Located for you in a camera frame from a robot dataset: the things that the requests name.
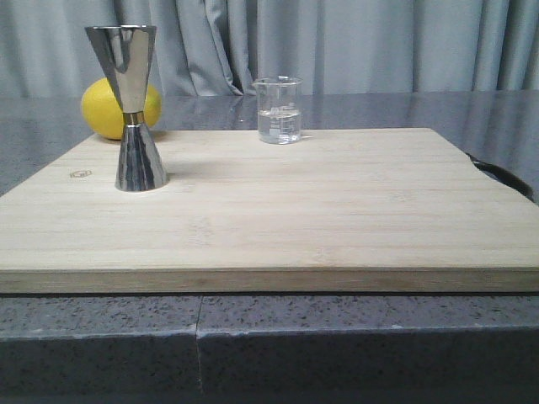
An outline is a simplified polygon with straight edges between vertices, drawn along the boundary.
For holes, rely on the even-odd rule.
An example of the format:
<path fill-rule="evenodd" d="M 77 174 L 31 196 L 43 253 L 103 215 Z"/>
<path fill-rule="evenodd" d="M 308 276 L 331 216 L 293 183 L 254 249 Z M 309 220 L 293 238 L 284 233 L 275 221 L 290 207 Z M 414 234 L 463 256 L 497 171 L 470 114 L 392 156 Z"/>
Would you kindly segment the clear glass measuring beaker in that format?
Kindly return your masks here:
<path fill-rule="evenodd" d="M 286 145 L 302 138 L 302 80 L 298 77 L 261 77 L 254 81 L 259 139 Z"/>

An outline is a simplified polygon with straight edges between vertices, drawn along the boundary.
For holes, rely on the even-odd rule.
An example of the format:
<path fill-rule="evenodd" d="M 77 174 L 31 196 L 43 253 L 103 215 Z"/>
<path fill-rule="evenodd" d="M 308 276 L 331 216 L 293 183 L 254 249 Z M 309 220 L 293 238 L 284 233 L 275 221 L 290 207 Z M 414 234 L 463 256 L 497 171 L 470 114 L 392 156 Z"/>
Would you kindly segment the silver double-cone steel jigger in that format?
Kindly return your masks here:
<path fill-rule="evenodd" d="M 159 189 L 168 175 L 144 115 L 157 28 L 89 26 L 85 32 L 122 113 L 115 187 L 126 192 Z"/>

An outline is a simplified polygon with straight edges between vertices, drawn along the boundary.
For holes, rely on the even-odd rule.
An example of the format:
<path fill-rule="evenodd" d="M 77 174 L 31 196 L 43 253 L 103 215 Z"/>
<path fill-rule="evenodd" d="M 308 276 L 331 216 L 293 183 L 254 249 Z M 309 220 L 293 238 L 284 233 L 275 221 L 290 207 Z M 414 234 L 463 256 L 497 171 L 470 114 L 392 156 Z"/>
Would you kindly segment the light wooden cutting board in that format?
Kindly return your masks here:
<path fill-rule="evenodd" d="M 119 191 L 91 136 L 1 198 L 4 293 L 535 292 L 538 208 L 424 128 L 161 132 Z"/>

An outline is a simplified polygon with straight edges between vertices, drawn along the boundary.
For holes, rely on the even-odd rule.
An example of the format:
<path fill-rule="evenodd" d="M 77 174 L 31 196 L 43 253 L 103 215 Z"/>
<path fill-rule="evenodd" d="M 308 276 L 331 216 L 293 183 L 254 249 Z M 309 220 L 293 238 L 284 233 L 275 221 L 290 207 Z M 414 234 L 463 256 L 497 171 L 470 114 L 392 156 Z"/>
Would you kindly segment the grey curtain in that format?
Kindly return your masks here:
<path fill-rule="evenodd" d="M 166 95 L 251 93 L 297 76 L 310 94 L 535 89 L 535 1 L 4 1 L 1 94 L 80 95 L 102 72 L 91 25 L 157 27 Z"/>

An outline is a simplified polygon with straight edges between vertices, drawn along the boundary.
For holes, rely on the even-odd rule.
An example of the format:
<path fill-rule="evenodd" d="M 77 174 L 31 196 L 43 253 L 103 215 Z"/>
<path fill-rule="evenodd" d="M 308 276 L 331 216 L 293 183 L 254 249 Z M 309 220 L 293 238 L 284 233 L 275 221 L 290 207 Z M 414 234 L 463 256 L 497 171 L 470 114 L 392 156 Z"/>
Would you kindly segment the yellow lemon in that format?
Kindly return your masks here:
<path fill-rule="evenodd" d="M 98 135 L 120 141 L 123 135 L 123 115 L 106 77 L 87 88 L 81 99 L 83 118 Z M 162 113 L 162 97 L 151 84 L 147 88 L 144 116 L 149 127 L 153 127 Z"/>

